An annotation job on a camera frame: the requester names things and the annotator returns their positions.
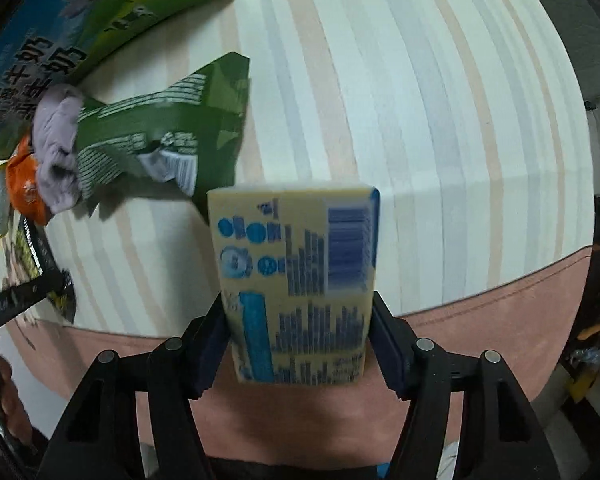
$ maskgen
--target orange package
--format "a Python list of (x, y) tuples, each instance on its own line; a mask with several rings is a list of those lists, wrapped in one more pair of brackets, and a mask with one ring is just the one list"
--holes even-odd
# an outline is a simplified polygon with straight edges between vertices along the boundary
[(7, 193), (14, 209), (36, 224), (46, 225), (50, 215), (38, 193), (37, 168), (38, 162), (30, 149), (30, 134), (27, 134), (7, 162)]

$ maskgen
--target green snack bag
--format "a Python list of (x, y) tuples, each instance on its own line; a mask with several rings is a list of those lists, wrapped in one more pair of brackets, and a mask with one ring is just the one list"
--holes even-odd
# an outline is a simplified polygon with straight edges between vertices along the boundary
[(161, 92), (87, 99), (75, 139), (82, 198), (124, 174), (175, 180), (206, 218), (206, 192), (234, 184), (248, 73), (249, 59), (230, 52)]

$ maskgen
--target purple cloth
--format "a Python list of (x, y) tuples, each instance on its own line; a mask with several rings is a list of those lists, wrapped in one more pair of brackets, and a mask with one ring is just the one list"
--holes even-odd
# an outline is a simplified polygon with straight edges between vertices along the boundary
[(71, 209), (80, 198), (74, 141), (82, 102), (77, 88), (55, 85), (42, 96), (33, 117), (38, 192), (53, 214)]

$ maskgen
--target yellow carton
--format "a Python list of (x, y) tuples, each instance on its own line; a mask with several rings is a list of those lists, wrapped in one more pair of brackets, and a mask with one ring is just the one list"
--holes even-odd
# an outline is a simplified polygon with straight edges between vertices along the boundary
[(312, 186), (208, 194), (241, 381), (349, 383), (364, 369), (380, 195)]

